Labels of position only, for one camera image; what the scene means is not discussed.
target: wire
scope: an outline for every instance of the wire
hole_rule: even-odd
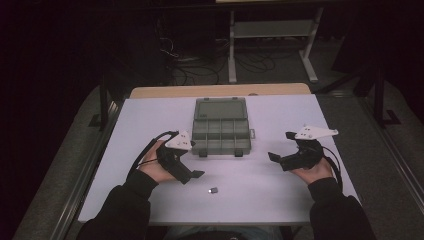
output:
[[[177,59],[176,62],[178,66],[182,67],[183,65],[188,65],[188,67],[204,67],[210,65],[214,62],[215,59],[210,57],[192,57],[192,58],[183,58]]]
[[[166,37],[161,37],[160,40],[167,40],[168,42],[170,42],[171,43],[171,50],[170,51],[174,51],[174,42],[171,39],[166,38]]]
[[[139,163],[138,166],[144,165],[144,164],[149,163],[149,162],[154,162],[154,161],[157,161],[157,160],[158,160],[157,158],[156,159],[152,159],[152,160],[148,160],[148,161]]]
[[[256,49],[259,51],[265,51],[264,48],[261,48],[259,43],[255,42]],[[285,59],[293,56],[297,53],[297,50],[293,50],[289,52],[286,56],[283,57],[273,57],[273,55],[281,48],[282,44],[277,45],[274,49],[269,50],[268,54],[259,54],[259,53],[244,53],[242,56],[246,57],[248,61],[243,60],[240,57],[234,57],[237,63],[243,67],[246,71],[253,73],[265,73],[267,71],[273,70],[276,67],[276,63],[274,60],[277,59]],[[241,47],[246,51],[251,51],[251,49],[247,49],[245,45],[241,45]]]
[[[128,177],[135,171],[135,169],[140,166],[141,164],[143,164],[142,159],[144,157],[144,155],[146,155],[146,153],[157,143],[157,141],[162,138],[163,136],[166,135],[170,135],[170,137],[168,138],[171,139],[173,137],[175,137],[179,132],[178,131],[168,131],[168,132],[164,132],[161,133],[160,135],[158,135],[157,137],[153,138],[149,144],[147,144],[147,146],[143,149],[143,151],[141,151],[141,153],[138,155],[138,157],[135,159],[135,161],[133,162],[133,164],[131,165],[130,170],[128,171],[127,174],[127,179]]]
[[[179,76],[179,77],[185,78],[185,81],[182,85],[185,85],[188,79],[191,79],[193,84],[195,84],[194,78],[189,76],[188,74],[191,74],[191,75],[194,75],[194,76],[201,76],[201,77],[215,75],[216,76],[215,84],[216,85],[219,84],[219,81],[220,81],[219,73],[222,71],[222,69],[227,64],[227,60],[228,60],[227,56],[225,56],[225,61],[223,61],[223,63],[218,67],[217,70],[213,69],[212,67],[206,67],[208,65],[211,65],[211,63],[213,61],[210,58],[204,58],[204,59],[210,60],[210,62],[200,63],[198,65],[177,64],[176,66],[174,66],[175,70],[178,70],[178,71],[180,71],[184,74],[184,76]],[[197,70],[206,70],[206,73],[205,72],[199,72]]]
[[[185,75],[185,76],[173,76],[173,77],[174,77],[175,86],[185,86],[188,80],[190,80],[193,85],[196,85],[194,77],[192,76]],[[178,84],[177,78],[184,78],[184,82],[182,84]]]
[[[168,51],[166,51],[165,49],[159,49],[161,52],[164,52],[164,53],[166,53],[166,54],[168,54],[169,56],[171,56],[171,57],[174,57],[174,58],[179,58],[180,57],[180,55],[178,55],[178,54],[176,54],[176,53],[171,53],[171,52],[168,52]]]
[[[175,67],[175,70],[178,70],[178,71],[180,71],[180,72],[182,72],[184,74],[184,76],[173,76],[174,77],[174,82],[175,82],[175,85],[176,86],[184,86],[187,83],[187,80],[189,78],[191,78],[193,80],[193,83],[194,83],[194,78],[188,76],[186,71],[184,71],[183,69],[181,69],[179,67]],[[184,78],[184,82],[181,85],[178,85],[177,79],[176,79],[177,77],[183,77]]]
[[[324,148],[325,150],[327,150],[327,151],[329,151],[331,154],[333,154],[334,158],[335,158],[335,159],[336,159],[336,161],[337,161],[337,167],[339,168],[339,173],[341,174],[341,173],[342,173],[342,169],[340,168],[340,161],[339,161],[339,159],[337,158],[336,154],[334,154],[334,152],[333,152],[333,151],[331,151],[330,149],[328,149],[328,148],[326,148],[326,147],[322,147],[322,148]]]

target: metal stand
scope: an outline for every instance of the metal stand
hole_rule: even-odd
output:
[[[105,129],[107,122],[109,120],[108,113],[108,99],[107,99],[107,88],[105,76],[102,75],[102,80],[100,82],[100,131]]]
[[[316,83],[318,78],[309,61],[309,54],[314,43],[321,19],[323,8],[318,8],[313,20],[289,20],[289,21],[261,21],[261,22],[234,22],[234,11],[230,17],[230,54],[228,58],[229,82],[236,83],[236,67],[234,61],[234,39],[251,37],[293,37],[307,36],[308,42],[303,50],[299,51],[300,58],[309,81]]]
[[[387,110],[386,113],[389,115],[389,119],[384,119],[384,77],[381,72],[381,67],[373,63],[373,60],[362,65],[356,71],[348,74],[332,84],[313,91],[313,94],[326,94],[341,86],[350,80],[360,77],[360,81],[357,83],[354,93],[358,97],[368,96],[369,91],[374,86],[374,119],[380,125],[381,128],[385,128],[385,125],[400,124],[399,119],[392,110]]]

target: small black object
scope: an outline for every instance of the small black object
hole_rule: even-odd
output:
[[[235,157],[243,157],[243,149],[235,149],[234,150]]]
[[[214,187],[214,188],[209,189],[209,193],[212,193],[212,194],[218,193],[218,188]]]
[[[199,157],[207,157],[208,151],[206,149],[202,149],[199,151]]]

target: hand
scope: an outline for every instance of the hand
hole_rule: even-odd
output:
[[[138,167],[138,170],[149,175],[157,183],[164,181],[175,180],[175,177],[172,176],[168,171],[162,168],[162,166],[157,161],[156,150],[163,143],[163,140],[159,140],[153,145],[153,147],[146,153],[143,158],[143,163]]]
[[[324,158],[321,158],[319,163],[311,169],[300,168],[291,172],[299,176],[308,185],[322,178],[333,177],[331,166]]]

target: black cable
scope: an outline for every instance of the black cable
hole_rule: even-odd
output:
[[[174,77],[174,80],[175,80],[175,85],[176,85],[176,86],[184,86],[184,85],[186,84],[186,82],[187,82],[187,79],[188,79],[187,72],[186,72],[186,71],[184,71],[183,69],[179,68],[179,67],[175,67],[174,69],[176,69],[176,70],[178,70],[178,71],[180,71],[180,72],[182,72],[182,73],[184,74],[184,76],[173,76],[173,77]],[[183,84],[178,85],[178,83],[177,83],[177,79],[175,79],[176,77],[183,77],[183,78],[184,78],[184,82],[183,82]]]
[[[243,53],[243,55],[245,55],[251,62],[257,63],[257,62],[263,62],[266,59],[270,59],[269,56],[262,56],[260,53],[249,53],[249,52],[245,52]],[[258,59],[254,59],[253,57],[249,57],[249,55],[257,55]]]
[[[330,157],[327,157],[327,156],[324,155],[325,160],[327,160],[327,162],[330,164],[331,168],[334,171],[334,174],[336,175],[337,184],[339,185],[340,190],[343,192],[343,179],[342,179],[342,175],[341,175],[341,169],[340,169],[339,159],[336,157],[336,155],[330,149],[328,149],[326,147],[323,147],[323,149],[326,149],[326,150],[330,151],[334,155],[334,157],[336,158],[336,160],[337,160],[337,163],[339,165],[338,168],[337,168],[336,164],[334,163],[334,161]]]
[[[209,58],[209,57],[204,57],[204,59],[207,59],[207,60],[209,60],[209,62],[207,62],[207,63],[204,63],[204,64],[201,64],[201,65],[189,65],[189,66],[181,66],[181,64],[178,64],[178,67],[180,67],[180,68],[203,68],[203,67],[206,67],[206,66],[208,66],[208,65],[210,65],[210,64],[212,64],[212,63],[214,63],[215,62],[215,60],[217,60],[217,59],[219,59],[219,58],[222,58],[222,57],[227,57],[227,56],[217,56],[216,58]],[[218,72],[219,71],[221,71],[222,70],[222,68],[225,66],[225,62],[226,61],[224,61],[224,64],[222,64],[219,68],[218,68]]]
[[[259,43],[258,43],[258,41],[256,41],[255,42],[255,44],[256,44],[256,48],[259,50],[259,51],[264,51],[265,49],[263,49],[263,48],[261,48],[261,46],[259,45]],[[259,53],[256,53],[256,55],[258,55],[258,56],[261,56],[263,59],[271,59],[271,56],[272,56],[272,54],[274,54],[279,48],[281,47],[281,44],[279,44],[279,45],[277,45],[277,47],[276,48],[274,48],[274,49],[272,49],[272,51],[270,52],[270,53],[268,53],[268,54],[265,54],[265,56],[262,56],[261,54],[259,54]]]
[[[157,137],[153,138],[149,144],[147,144],[147,146],[143,149],[143,151],[141,151],[141,153],[138,155],[138,157],[135,159],[135,161],[133,162],[133,164],[131,165],[130,170],[128,171],[128,175],[127,175],[127,179],[129,176],[131,176],[131,174],[135,171],[135,169],[140,165],[141,160],[143,159],[144,155],[146,155],[146,153],[153,147],[153,145],[155,145],[155,143],[162,138],[165,135],[171,135],[169,137],[169,139],[175,137],[179,132],[178,131],[168,131],[168,132],[164,132],[161,133],[160,135],[158,135]]]
[[[156,158],[156,159],[152,159],[152,160],[149,160],[149,161],[144,161],[144,162],[139,163],[138,166],[144,165],[144,164],[149,163],[149,162],[154,162],[154,161],[157,161],[157,160],[158,159]]]
[[[197,66],[175,66],[175,69],[181,71],[184,73],[184,75],[186,75],[187,73],[195,75],[195,76],[210,76],[210,75],[216,75],[216,82],[215,84],[219,84],[219,72],[222,71],[222,69],[226,66],[227,60],[223,61],[223,63],[221,64],[221,66],[219,66],[218,70],[214,70],[213,68],[210,67],[205,67],[206,65],[197,65]],[[207,71],[210,71],[209,73],[198,73],[195,71],[191,71],[191,69],[195,70],[195,69],[204,69]]]
[[[256,59],[254,59],[253,57],[251,57],[251,56],[249,56],[249,55],[247,55],[247,54],[245,54],[246,55],[246,57],[251,61],[251,62],[253,62],[253,63],[262,63],[262,64],[264,64],[264,66],[265,66],[265,68],[266,68],[266,70],[273,70],[273,69],[275,69],[275,61],[272,59],[272,58],[269,58],[269,57],[263,57],[263,56],[261,56],[260,54],[258,54],[258,53],[255,53],[255,54],[250,54],[250,55],[252,55],[252,56],[254,56],[254,55],[258,55],[259,57],[261,57],[261,59],[260,60],[256,60]],[[265,63],[266,62],[266,60],[269,60],[271,63],[272,63],[272,65],[271,65],[271,67],[268,67],[267,66],[267,64]]]
[[[199,65],[199,67],[202,67],[202,66],[207,66],[211,64],[213,61],[214,61],[214,58],[211,58],[208,56],[201,56],[201,57],[192,57],[188,59],[187,58],[176,59],[174,62],[176,62],[179,66],[183,64],[191,64],[189,66],[193,66],[193,67],[196,67],[195,65],[192,65],[193,63],[203,62],[201,65]]]
[[[174,84],[175,86],[184,86],[188,80],[191,80],[191,82],[193,83],[193,85],[196,85],[195,82],[194,82],[194,78],[191,77],[191,76],[188,76],[188,75],[185,75],[185,76],[175,76],[174,75],[173,77],[174,77],[174,80],[175,80],[175,84]],[[178,81],[177,81],[177,78],[184,78],[184,82],[181,85],[179,85],[178,84]]]
[[[255,66],[255,65],[249,64],[249,63],[247,63],[246,61],[241,60],[240,58],[235,57],[235,56],[234,56],[234,59],[236,60],[236,62],[237,62],[237,63],[238,63],[241,67],[243,67],[243,68],[244,68],[246,71],[248,71],[248,72],[252,72],[252,73],[265,73],[265,72],[267,72],[267,71],[268,71],[268,69],[266,68],[266,66],[265,66],[265,68],[261,68],[261,67],[258,67],[258,66]],[[250,67],[250,68],[258,69],[258,71],[251,70],[251,69],[247,68],[246,66],[248,66],[248,67]]]
[[[208,62],[203,62],[200,63],[198,65],[193,64],[193,62],[189,65],[187,63],[179,63],[177,66],[180,68],[199,68],[199,67],[207,67],[210,66],[211,64],[213,64],[213,60],[210,60]]]
[[[283,57],[272,57],[272,59],[277,60],[277,59],[286,59],[289,58],[295,54],[297,54],[299,51],[298,50],[293,50],[287,53],[287,55],[283,56]]]
[[[327,151],[329,151],[331,154],[333,154],[334,158],[335,158],[335,159],[336,159],[336,161],[337,161],[337,165],[338,165],[338,167],[339,167],[339,172],[341,173],[341,172],[342,172],[342,169],[340,168],[340,161],[339,161],[339,159],[337,158],[336,154],[334,154],[334,152],[333,152],[333,151],[331,151],[330,149],[328,149],[328,148],[326,148],[326,147],[322,147],[322,148],[324,148],[325,150],[327,150]]]

